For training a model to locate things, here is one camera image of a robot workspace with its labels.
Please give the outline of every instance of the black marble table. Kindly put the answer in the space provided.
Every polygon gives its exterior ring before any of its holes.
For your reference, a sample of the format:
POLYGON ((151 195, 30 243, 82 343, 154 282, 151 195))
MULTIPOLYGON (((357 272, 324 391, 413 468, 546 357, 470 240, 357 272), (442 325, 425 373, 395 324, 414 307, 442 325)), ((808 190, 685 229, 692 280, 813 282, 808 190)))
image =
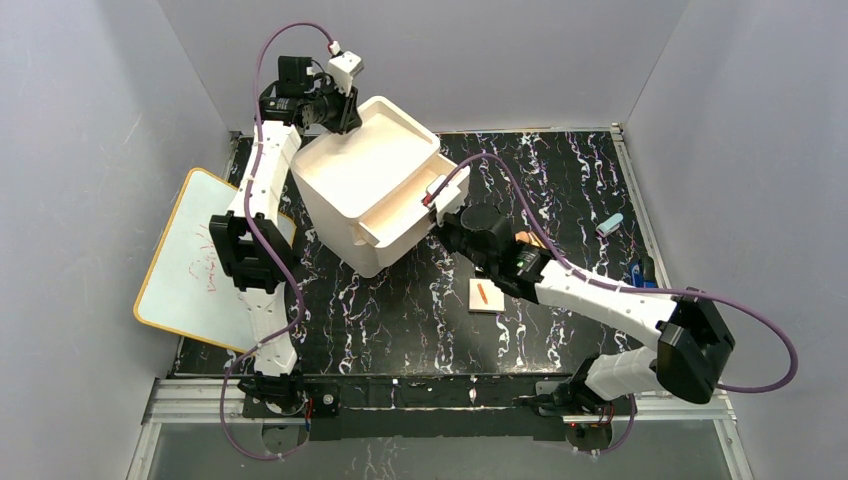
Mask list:
MULTIPOLYGON (((542 226, 575 263, 627 281, 627 266, 647 255, 609 132, 440 137, 442 153, 455 162, 480 152, 501 156, 542 226), (598 238, 595 226, 615 213, 624 215, 622 227, 598 238)), ((249 149, 248 140, 239 146, 233 184, 249 149)), ((469 203, 492 203, 511 212, 516 231, 528 229, 513 192, 497 165, 472 167, 469 203)), ((588 355, 639 346, 593 320, 522 300, 507 298, 501 315, 469 313, 473 267, 432 237, 376 277, 361 278, 321 245, 291 176, 281 210, 297 222, 302 246, 298 279, 308 312, 293 341, 305 374, 573 372, 588 355)), ((171 374, 222 375, 233 358, 232 351, 185 339, 171 374)))

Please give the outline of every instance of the whiteboard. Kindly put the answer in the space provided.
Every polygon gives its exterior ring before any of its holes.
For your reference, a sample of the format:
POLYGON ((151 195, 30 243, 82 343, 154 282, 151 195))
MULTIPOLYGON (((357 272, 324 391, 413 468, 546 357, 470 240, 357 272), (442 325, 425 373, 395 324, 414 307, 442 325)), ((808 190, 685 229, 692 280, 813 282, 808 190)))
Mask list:
MULTIPOLYGON (((256 343, 209 235, 209 218, 226 213, 235 192, 206 170, 188 172, 135 302, 139 322, 238 352, 256 343)), ((291 245, 294 222, 279 214, 278 227, 291 245)))

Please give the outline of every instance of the gray wall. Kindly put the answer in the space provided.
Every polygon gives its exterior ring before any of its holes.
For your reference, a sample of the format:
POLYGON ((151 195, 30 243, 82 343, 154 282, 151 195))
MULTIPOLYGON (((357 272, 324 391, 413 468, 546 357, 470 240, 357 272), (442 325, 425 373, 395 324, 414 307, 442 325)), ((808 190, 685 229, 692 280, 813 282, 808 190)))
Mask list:
MULTIPOLYGON (((383 95, 431 130, 608 126, 627 118, 689 0, 159 0, 218 112, 252 132, 257 51, 312 20, 362 56, 363 99, 383 95)), ((317 32, 276 56, 327 59, 317 32)))
MULTIPOLYGON (((848 470, 848 6, 694 0, 627 125, 672 281, 725 292, 795 340, 784 390, 733 397, 757 478, 848 470)), ((779 378, 781 344, 728 314, 726 380, 779 378)))
POLYGON ((0 5, 0 477, 124 478, 176 336, 132 305, 228 136, 154 0, 0 5))

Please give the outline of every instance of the metal frame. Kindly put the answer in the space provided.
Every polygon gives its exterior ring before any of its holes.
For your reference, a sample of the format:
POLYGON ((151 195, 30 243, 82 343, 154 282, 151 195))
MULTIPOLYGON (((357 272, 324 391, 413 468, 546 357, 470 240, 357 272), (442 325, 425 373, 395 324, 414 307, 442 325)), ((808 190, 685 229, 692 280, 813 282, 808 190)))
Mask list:
MULTIPOLYGON (((619 165, 624 173, 624 179, 630 193, 636 217, 642 231, 642 236, 648 253, 654 259, 657 282, 660 286, 669 286, 668 273, 660 255, 659 246, 651 225, 648 212, 645 209, 641 192, 636 182, 633 164, 625 145, 623 130, 620 124, 610 128, 613 144, 619 165)), ((231 168, 232 158, 227 169, 231 168)), ((265 425, 303 425, 303 419, 298 418, 268 418, 250 419, 241 415, 244 406, 244 393, 233 383, 227 386, 224 398, 224 412, 228 423, 261 423, 265 425)), ((161 427, 165 423, 219 423, 219 405, 221 397, 221 379, 179 379, 158 380, 153 387, 150 401, 144 415, 141 434, 136 447, 133 461, 127 474, 128 480, 146 480, 152 466, 153 456, 159 440, 161 427)), ((716 429, 717 440, 721 444, 725 461, 733 480, 753 480, 748 460, 739 440, 736 430, 736 414, 726 392, 719 391, 706 405, 695 405, 672 397, 667 392, 644 393, 636 400, 639 414, 636 421, 661 420, 712 420, 716 429)), ((616 417, 617 422, 626 418, 616 417)), ((583 416, 566 416, 564 422, 583 422, 583 416)))

